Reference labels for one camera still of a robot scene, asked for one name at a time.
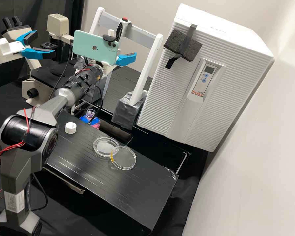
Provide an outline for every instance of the smartphone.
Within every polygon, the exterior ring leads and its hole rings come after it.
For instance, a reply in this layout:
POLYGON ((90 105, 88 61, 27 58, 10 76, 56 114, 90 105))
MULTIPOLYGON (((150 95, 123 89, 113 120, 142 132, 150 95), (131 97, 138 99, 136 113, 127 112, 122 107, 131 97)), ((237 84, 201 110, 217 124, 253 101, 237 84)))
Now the smartphone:
POLYGON ((101 36, 80 30, 74 32, 73 53, 96 61, 105 61, 110 65, 116 63, 118 42, 108 42, 101 36))

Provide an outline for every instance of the control panel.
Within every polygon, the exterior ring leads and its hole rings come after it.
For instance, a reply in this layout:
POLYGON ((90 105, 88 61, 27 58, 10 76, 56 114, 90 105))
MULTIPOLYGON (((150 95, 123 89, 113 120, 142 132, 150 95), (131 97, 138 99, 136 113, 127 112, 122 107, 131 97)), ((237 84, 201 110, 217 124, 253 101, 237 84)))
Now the control panel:
POLYGON ((217 66, 206 63, 191 93, 203 97, 216 70, 217 66))

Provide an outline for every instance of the petri dish lid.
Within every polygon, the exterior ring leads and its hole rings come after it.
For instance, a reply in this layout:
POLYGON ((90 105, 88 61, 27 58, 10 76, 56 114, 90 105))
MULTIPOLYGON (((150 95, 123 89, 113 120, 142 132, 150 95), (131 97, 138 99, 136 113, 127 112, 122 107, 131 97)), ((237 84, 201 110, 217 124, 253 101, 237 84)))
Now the petri dish lid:
POLYGON ((115 155, 118 152, 118 148, 116 148, 119 145, 116 139, 113 139, 111 137, 99 137, 95 139, 93 143, 94 151, 102 156, 102 157, 110 157, 110 154, 112 153, 115 155))
POLYGON ((135 153, 127 146, 117 146, 115 154, 110 155, 111 162, 121 170, 130 170, 134 167, 137 158, 135 153))

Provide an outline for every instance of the robotic arm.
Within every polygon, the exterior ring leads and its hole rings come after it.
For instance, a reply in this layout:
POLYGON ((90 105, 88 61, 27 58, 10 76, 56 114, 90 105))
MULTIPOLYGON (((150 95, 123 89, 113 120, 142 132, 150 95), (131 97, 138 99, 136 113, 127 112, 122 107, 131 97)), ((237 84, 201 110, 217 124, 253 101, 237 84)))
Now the robotic arm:
POLYGON ((103 76, 96 64, 73 75, 54 97, 35 109, 7 118, 0 128, 0 150, 21 141, 25 144, 1 155, 1 182, 5 210, 0 214, 0 236, 40 234, 42 224, 30 208, 30 174, 41 171, 58 139, 57 117, 82 99, 91 86, 103 76), (31 117, 28 131, 25 113, 31 117))

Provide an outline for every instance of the bottle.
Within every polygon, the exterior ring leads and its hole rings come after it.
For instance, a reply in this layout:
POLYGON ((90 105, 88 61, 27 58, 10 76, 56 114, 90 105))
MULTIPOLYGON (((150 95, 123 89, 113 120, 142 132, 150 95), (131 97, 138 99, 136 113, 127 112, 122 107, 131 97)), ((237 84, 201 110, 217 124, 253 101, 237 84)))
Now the bottle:
MULTIPOLYGON (((80 120, 83 121, 84 123, 89 123, 89 121, 94 117, 94 115, 95 115, 95 110, 88 109, 86 111, 86 114, 84 116, 81 116, 80 120)), ((92 120, 92 123, 90 125, 96 129, 99 129, 101 125, 101 121, 99 120, 98 117, 95 117, 92 120)))

